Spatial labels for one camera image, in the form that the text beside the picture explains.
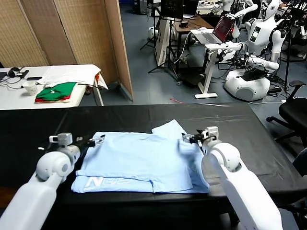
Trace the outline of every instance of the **printed logo on shirt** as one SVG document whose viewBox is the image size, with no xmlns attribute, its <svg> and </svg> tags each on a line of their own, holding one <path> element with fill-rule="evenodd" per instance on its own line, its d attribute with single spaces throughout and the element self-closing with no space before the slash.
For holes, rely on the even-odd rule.
<svg viewBox="0 0 307 230">
<path fill-rule="evenodd" d="M 85 185 L 84 190 L 88 191 L 91 189 L 99 188 L 101 186 L 109 186 L 109 185 L 121 185 L 121 184 L 129 184 L 130 181 L 124 178 L 104 178 L 104 177 L 90 177 Z"/>
</svg>

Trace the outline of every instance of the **white cup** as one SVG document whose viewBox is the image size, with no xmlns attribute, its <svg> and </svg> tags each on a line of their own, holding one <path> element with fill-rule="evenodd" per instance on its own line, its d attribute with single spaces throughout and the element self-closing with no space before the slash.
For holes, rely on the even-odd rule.
<svg viewBox="0 0 307 230">
<path fill-rule="evenodd" d="M 36 96 L 37 95 L 37 86 L 35 81 L 26 81 L 23 84 L 23 87 L 25 88 L 25 90 L 27 90 L 27 92 L 31 95 L 31 96 Z"/>
</svg>

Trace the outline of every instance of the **light blue t-shirt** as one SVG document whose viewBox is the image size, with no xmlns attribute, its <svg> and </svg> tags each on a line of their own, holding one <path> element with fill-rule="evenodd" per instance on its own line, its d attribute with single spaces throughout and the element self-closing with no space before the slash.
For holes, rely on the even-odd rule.
<svg viewBox="0 0 307 230">
<path fill-rule="evenodd" d="M 202 152 L 183 142 L 182 132 L 175 120 L 153 134 L 97 132 L 94 137 L 106 135 L 104 143 L 88 150 L 72 190 L 207 193 Z"/>
</svg>

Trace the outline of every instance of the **black office chair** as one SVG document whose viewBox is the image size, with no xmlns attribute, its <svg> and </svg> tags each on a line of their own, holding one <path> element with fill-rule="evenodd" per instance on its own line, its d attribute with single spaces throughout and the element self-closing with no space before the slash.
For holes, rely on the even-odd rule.
<svg viewBox="0 0 307 230">
<path fill-rule="evenodd" d="M 289 85 L 295 87 L 295 89 L 286 102 L 279 107 L 279 115 L 286 122 L 281 121 L 274 116 L 267 117 L 267 122 L 276 121 L 277 123 L 293 130 L 292 133 L 275 139 L 276 141 L 297 136 L 301 137 L 304 147 L 307 148 L 307 99 L 293 98 L 298 89 L 306 84 L 299 80 L 294 80 L 289 83 Z"/>
</svg>

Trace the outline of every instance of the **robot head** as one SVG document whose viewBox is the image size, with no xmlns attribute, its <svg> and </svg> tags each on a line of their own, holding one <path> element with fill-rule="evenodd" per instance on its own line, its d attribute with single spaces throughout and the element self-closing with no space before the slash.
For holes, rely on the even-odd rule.
<svg viewBox="0 0 307 230">
<path fill-rule="evenodd" d="M 261 7 L 261 16 L 265 21 L 271 17 L 274 17 L 279 6 L 279 0 L 263 0 Z"/>
</svg>

